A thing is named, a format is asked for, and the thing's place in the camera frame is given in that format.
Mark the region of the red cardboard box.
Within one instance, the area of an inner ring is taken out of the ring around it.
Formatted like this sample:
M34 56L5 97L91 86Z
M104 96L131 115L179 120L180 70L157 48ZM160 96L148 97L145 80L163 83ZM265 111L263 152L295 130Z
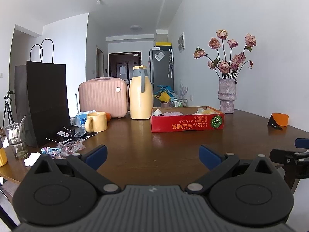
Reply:
M199 108L213 109L218 114L200 115L197 113ZM181 132L181 131L208 131L220 130L224 127L225 114L210 106L191 106L191 107L156 107L152 113L159 109L165 112L181 112L182 116L152 116L150 117L151 132Z

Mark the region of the lilac fluffy headband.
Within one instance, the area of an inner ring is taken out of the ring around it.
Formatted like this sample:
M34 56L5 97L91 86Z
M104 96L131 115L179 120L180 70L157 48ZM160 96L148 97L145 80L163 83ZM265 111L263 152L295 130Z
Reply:
M183 114L181 112L165 112L163 113L163 116L182 116Z

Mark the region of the dried pink roses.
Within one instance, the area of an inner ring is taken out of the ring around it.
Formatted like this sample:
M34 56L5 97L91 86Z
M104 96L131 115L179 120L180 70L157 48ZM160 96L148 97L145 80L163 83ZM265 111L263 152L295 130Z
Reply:
M246 58L245 51L252 52L252 48L257 45L255 36L246 34L244 37L244 49L240 53L233 53L238 47L238 41L228 38L228 31L219 29L216 31L216 37L212 37L208 46L217 52L217 56L210 58L206 51L197 47L193 53L194 59L206 58L207 65L214 70L221 79L237 79L244 65L252 69L254 62Z

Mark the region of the dark brown door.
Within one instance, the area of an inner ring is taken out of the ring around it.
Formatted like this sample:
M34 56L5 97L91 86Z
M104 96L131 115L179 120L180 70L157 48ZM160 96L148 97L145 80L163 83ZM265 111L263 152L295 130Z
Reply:
M109 76L120 78L130 84L133 67L141 65L141 52L110 53L108 62Z

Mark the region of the yellow white plush toy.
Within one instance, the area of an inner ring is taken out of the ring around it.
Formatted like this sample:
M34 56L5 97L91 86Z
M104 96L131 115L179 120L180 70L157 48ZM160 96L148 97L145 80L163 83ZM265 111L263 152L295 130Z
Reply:
M215 114L218 114L218 112L216 112L215 110L210 109L210 108L207 108L207 109L199 108L197 110L197 113L200 114L200 115L215 115Z

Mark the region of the white round sponge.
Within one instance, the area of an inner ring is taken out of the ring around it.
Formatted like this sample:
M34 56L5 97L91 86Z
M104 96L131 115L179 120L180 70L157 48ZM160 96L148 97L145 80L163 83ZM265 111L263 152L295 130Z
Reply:
M163 113L161 110L156 109L153 113L152 116L163 116Z

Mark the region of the pink small suitcase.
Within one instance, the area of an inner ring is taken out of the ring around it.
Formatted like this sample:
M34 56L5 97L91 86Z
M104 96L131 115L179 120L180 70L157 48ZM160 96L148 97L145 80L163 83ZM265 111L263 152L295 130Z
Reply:
M106 112L122 118L128 112L127 84L114 77L94 78L79 85L80 111Z

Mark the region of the purple textured vase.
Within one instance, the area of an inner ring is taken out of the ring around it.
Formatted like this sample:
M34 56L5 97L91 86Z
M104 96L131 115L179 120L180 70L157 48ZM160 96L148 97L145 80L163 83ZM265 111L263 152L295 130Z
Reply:
M220 111L225 114L234 113L234 102L237 99L236 94L237 81L230 78L220 78L218 86L218 99L220 100Z

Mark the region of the black packaging papers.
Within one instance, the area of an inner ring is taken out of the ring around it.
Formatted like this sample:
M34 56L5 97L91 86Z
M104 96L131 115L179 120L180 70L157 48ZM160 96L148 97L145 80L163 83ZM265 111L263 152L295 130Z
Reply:
M98 132L87 132L84 127L73 126L71 128L62 127L60 131L50 135L46 140L60 143L76 140L87 140L96 136Z

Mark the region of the yellow watering can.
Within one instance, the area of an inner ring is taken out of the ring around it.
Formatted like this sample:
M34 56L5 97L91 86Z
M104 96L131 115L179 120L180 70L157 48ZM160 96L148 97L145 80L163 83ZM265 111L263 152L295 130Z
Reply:
M167 92L160 92L160 95L154 94L154 98L159 100L161 103L169 103L171 97Z

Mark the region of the glass cup with straw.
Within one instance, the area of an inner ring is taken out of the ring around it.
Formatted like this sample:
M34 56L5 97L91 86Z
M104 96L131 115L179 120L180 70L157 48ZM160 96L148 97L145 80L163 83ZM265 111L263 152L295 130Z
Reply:
M8 143L12 147L14 156L17 159L24 159L29 154L26 144L26 118L27 116L25 115L20 123L13 123L5 127Z

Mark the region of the blue tissue box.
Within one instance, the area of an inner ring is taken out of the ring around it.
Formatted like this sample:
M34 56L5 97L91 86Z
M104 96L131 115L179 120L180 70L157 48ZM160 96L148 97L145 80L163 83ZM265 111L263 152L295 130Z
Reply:
M96 112L95 110L86 111L86 112L80 112L79 114L77 114L74 117L75 125L78 126L78 127L84 127L85 126L85 122L87 120L87 115L90 114L90 113L95 113L95 112Z

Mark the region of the yellow thermos jug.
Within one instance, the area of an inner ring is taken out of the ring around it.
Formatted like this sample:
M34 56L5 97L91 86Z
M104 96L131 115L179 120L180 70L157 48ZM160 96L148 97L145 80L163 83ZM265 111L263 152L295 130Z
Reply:
M129 103L131 119L150 119L153 107L152 85L145 66L133 67L129 87Z

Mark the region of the grey refrigerator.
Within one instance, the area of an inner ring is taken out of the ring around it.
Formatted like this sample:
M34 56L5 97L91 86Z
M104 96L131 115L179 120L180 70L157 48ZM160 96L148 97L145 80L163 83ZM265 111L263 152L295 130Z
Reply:
M171 46L153 47L149 51L149 77L155 95L158 95L163 87L174 90L171 52Z

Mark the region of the orange black tape holder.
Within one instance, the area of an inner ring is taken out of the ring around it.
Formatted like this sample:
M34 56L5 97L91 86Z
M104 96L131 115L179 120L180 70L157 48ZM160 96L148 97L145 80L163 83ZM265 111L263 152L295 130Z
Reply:
M282 130L283 127L288 126L288 121L289 116L287 114L272 113L268 121L268 126L277 130Z

